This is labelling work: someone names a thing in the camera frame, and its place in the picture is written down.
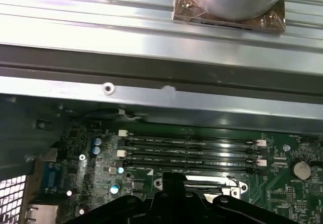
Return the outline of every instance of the electrolytic capacitor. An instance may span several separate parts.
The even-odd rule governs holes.
[[[123,174],[125,172],[125,169],[123,168],[123,167],[119,167],[118,169],[117,169],[117,173],[118,174]]]
[[[114,194],[116,195],[118,192],[119,192],[119,189],[120,189],[120,185],[118,184],[113,184],[110,188],[110,192],[111,194]]]
[[[92,153],[95,155],[98,155],[100,153],[101,149],[97,146],[92,148]]]
[[[93,139],[93,144],[95,145],[95,146],[99,146],[99,145],[101,145],[101,143],[102,143],[102,140],[101,140],[101,138],[94,138]]]

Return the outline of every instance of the silver metal frame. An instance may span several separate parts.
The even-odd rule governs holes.
[[[0,0],[0,43],[321,75],[323,0],[286,1],[274,36],[174,23],[174,0]]]
[[[176,91],[115,86],[107,95],[104,85],[0,77],[2,94],[103,102],[132,108],[159,123],[262,131],[321,134],[323,105]]]

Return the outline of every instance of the motherboard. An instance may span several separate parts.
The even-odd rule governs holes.
[[[226,194],[298,223],[323,223],[323,139],[91,120],[70,123],[41,193],[55,196],[56,223],[123,195],[142,200],[163,189],[162,173],[186,176],[186,189],[212,202]]]

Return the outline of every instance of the capacitor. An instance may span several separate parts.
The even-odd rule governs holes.
[[[307,180],[311,177],[310,165],[303,160],[295,160],[291,164],[292,175],[299,180]]]
[[[66,195],[67,196],[72,196],[72,195],[76,195],[78,193],[78,190],[76,189],[76,188],[73,188],[73,189],[71,189],[71,190],[68,190],[67,192],[66,192]]]
[[[124,173],[124,171],[125,171],[125,169],[124,169],[123,167],[119,167],[119,168],[117,169],[118,174],[123,174],[123,173]]]
[[[72,191],[71,191],[71,190],[68,190],[68,191],[66,192],[66,195],[67,195],[67,196],[72,196],[72,195],[73,195],[73,193],[72,193]]]
[[[99,145],[101,145],[101,143],[102,143],[102,140],[101,140],[101,138],[94,138],[93,139],[93,144],[95,145],[95,146],[99,146]]]
[[[89,211],[90,211],[90,206],[82,205],[82,206],[80,206],[79,214],[84,215],[85,213],[88,213]]]
[[[98,155],[100,153],[101,149],[97,146],[92,148],[92,153],[95,155]]]
[[[120,185],[113,184],[110,188],[110,192],[111,192],[111,194],[115,195],[119,192],[119,189],[120,189]]]

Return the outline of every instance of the white connector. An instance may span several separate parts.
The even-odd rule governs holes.
[[[128,136],[128,131],[127,130],[119,130],[118,131],[118,136],[119,137],[127,137]]]

